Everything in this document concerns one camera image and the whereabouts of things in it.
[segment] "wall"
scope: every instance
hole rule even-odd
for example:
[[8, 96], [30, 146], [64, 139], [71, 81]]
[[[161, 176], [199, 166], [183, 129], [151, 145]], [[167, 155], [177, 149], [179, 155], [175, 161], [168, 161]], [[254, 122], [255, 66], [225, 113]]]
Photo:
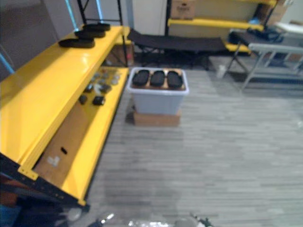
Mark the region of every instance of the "wall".
[[164, 35], [166, 0], [133, 0], [134, 28], [143, 34]]
[[[83, 22], [77, 0], [69, 1], [76, 24], [81, 27]], [[119, 18], [116, 0], [99, 1], [104, 18]], [[130, 2], [131, 0], [121, 0], [126, 25], [130, 15], [127, 4]], [[96, 0], [90, 0], [85, 15], [87, 18], [99, 18]], [[14, 70], [73, 30], [65, 0], [0, 0], [0, 52]], [[0, 81], [8, 75], [0, 62]]]
[[[4, 50], [8, 54], [13, 68], [19, 68], [56, 42], [57, 34], [43, 2], [0, 0], [0, 5], [1, 53]], [[1, 80], [8, 74], [2, 66]]]
[[294, 0], [294, 3], [288, 7], [286, 13], [282, 17], [281, 22], [289, 23], [291, 20], [303, 22], [303, 0]]

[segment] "shelf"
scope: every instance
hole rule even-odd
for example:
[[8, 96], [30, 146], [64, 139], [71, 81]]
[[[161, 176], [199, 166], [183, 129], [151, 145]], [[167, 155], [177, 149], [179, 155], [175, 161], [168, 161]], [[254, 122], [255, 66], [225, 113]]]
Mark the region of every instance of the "shelf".
[[263, 30], [262, 25], [252, 25], [247, 22], [207, 19], [207, 18], [194, 18], [193, 20], [179, 20], [169, 19], [168, 26], [175, 25], [191, 25], [191, 26], [210, 26], [210, 27], [227, 27], [227, 28], [239, 28], [247, 29], [249, 27], [253, 29]]
[[37, 178], [33, 165], [121, 32], [112, 26], [90, 49], [54, 44], [1, 82], [1, 153], [19, 172]]
[[81, 205], [85, 204], [84, 197], [90, 179], [93, 175], [127, 79], [128, 68], [118, 68], [118, 71], [120, 72], [119, 83], [112, 86], [112, 90], [106, 94], [105, 104], [103, 106], [93, 105], [91, 102], [95, 94], [91, 92], [88, 94], [88, 100], [84, 105], [85, 111], [89, 116], [90, 126], [62, 185], [62, 190], [76, 197]]
[[[130, 27], [124, 26], [124, 27], [123, 27], [123, 34], [124, 34], [124, 36], [125, 36], [125, 44], [126, 44], [126, 45], [132, 44], [132, 41], [129, 40], [129, 39], [127, 39], [127, 36], [128, 36], [128, 34], [129, 34], [129, 32], [130, 32]], [[117, 45], [122, 45], [122, 44], [123, 44], [123, 40], [122, 40], [122, 37], [121, 37], [121, 36], [119, 36], [119, 37], [117, 38], [116, 44], [117, 44]]]
[[[230, 51], [230, 52], [235, 52], [238, 48], [237, 44], [230, 44], [230, 43], [225, 43], [225, 47]], [[250, 52], [247, 46], [241, 45], [239, 52]]]
[[266, 4], [274, 7], [276, 5], [276, 0], [236, 0], [236, 1], [246, 1], [246, 2], [253, 2], [253, 3], [261, 3]]

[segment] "black rubber pad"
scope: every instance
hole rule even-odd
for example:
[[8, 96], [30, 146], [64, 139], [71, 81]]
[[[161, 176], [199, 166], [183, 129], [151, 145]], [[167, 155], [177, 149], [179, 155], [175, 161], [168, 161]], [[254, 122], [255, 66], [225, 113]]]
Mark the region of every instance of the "black rubber pad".
[[93, 39], [93, 38], [102, 38], [105, 36], [105, 31], [78, 31], [75, 32], [75, 35], [79, 38], [79, 39]]
[[144, 86], [148, 81], [150, 72], [148, 70], [140, 70], [133, 77], [133, 85]]
[[99, 31], [109, 31], [110, 30], [110, 24], [102, 24], [102, 23], [97, 23], [97, 24], [87, 24], [83, 26], [83, 29], [95, 29]]
[[93, 105], [104, 105], [105, 98], [104, 96], [95, 96], [93, 100]]
[[170, 88], [180, 88], [183, 85], [182, 77], [175, 71], [169, 71], [167, 74], [167, 84]]
[[164, 84], [165, 73], [161, 70], [154, 71], [151, 76], [151, 86], [161, 87]]
[[91, 92], [93, 90], [94, 85], [92, 83], [88, 84], [84, 89], [84, 92]]
[[61, 47], [92, 48], [95, 46], [93, 39], [63, 39], [59, 42]]
[[84, 105], [86, 103], [86, 101], [87, 101], [87, 96], [81, 95], [79, 97], [79, 102], [81, 103], [81, 105]]

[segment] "white wall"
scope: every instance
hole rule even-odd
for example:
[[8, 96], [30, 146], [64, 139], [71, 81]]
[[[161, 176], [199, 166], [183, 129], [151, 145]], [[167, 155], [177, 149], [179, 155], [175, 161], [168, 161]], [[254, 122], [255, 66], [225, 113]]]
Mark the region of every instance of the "white wall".
[[293, 0], [294, 3], [288, 7], [281, 22], [289, 23], [291, 20], [303, 22], [303, 0]]
[[142, 34], [164, 35], [166, 0], [133, 0], [134, 28]]

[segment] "table leg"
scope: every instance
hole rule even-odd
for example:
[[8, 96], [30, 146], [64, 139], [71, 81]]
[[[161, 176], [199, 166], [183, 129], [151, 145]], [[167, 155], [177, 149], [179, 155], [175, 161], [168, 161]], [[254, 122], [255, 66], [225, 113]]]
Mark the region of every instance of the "table leg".
[[252, 69], [248, 73], [247, 78], [246, 78], [246, 80], [244, 81], [244, 84], [241, 87], [241, 90], [243, 90], [248, 85], [248, 83], [250, 82], [250, 80], [254, 77], [255, 70], [258, 67], [258, 65], [260, 64], [260, 62], [262, 61], [262, 59], [264, 58], [265, 54], [266, 54], [266, 52], [265, 53], [261, 53], [258, 56], [258, 58], [257, 58], [257, 60], [256, 60], [256, 62], [254, 64], [254, 66], [252, 67]]

